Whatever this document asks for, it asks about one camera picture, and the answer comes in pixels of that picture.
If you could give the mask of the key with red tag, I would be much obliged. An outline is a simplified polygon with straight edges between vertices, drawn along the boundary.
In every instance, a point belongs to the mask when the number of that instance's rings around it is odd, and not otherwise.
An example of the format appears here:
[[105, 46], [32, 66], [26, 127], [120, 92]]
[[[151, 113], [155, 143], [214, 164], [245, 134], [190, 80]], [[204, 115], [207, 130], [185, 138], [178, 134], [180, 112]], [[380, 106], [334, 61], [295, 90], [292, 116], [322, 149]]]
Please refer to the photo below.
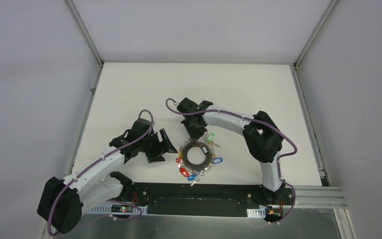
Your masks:
[[184, 176], [184, 177], [189, 177], [189, 172], [187, 171], [187, 169], [186, 168], [184, 168], [184, 167], [180, 167], [179, 168], [179, 172]]

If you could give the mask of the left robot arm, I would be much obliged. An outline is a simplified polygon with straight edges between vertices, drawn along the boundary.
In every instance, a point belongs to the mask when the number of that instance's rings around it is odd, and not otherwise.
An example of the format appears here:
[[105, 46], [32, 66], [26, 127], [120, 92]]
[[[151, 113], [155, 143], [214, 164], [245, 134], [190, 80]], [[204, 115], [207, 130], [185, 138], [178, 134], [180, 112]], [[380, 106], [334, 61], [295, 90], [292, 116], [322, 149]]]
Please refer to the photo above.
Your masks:
[[62, 179], [52, 177], [46, 182], [37, 213], [47, 221], [47, 233], [53, 237], [66, 234], [95, 206], [114, 198], [130, 199], [132, 180], [119, 169], [139, 153], [145, 154], [148, 163], [154, 163], [164, 162], [166, 153], [177, 152], [163, 128], [155, 132], [153, 122], [137, 119], [92, 163]]

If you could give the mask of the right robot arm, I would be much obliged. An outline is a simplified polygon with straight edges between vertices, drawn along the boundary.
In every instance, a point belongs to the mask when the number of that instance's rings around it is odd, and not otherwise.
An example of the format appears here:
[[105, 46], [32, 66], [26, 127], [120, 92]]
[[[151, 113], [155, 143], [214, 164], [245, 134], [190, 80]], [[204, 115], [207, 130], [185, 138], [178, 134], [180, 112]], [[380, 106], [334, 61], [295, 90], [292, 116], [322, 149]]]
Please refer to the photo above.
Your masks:
[[261, 166], [263, 199], [275, 204], [282, 198], [285, 184], [280, 180], [277, 159], [284, 138], [266, 112], [241, 114], [209, 101], [197, 104], [189, 98], [174, 104], [184, 117], [182, 124], [192, 139], [202, 138], [207, 126], [223, 128], [243, 136], [250, 154]]

